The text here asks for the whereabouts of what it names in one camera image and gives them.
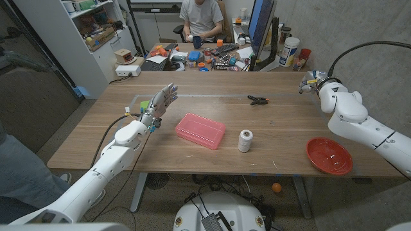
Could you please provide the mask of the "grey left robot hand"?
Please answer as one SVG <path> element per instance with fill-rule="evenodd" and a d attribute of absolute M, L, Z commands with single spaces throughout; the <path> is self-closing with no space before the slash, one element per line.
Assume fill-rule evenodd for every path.
<path fill-rule="evenodd" d="M 160 90 L 150 101 L 144 113 L 139 116 L 139 121 L 146 126 L 160 128 L 161 116 L 166 112 L 169 105 L 175 101 L 178 86 L 170 83 Z"/>

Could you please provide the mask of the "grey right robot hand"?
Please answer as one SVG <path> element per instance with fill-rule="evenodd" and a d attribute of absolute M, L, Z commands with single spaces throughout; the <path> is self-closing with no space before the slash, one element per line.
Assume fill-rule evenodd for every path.
<path fill-rule="evenodd" d="M 300 94 L 303 92 L 313 92 L 319 90 L 319 85 L 328 78 L 328 74 L 324 71 L 308 71 L 302 78 L 298 91 Z"/>

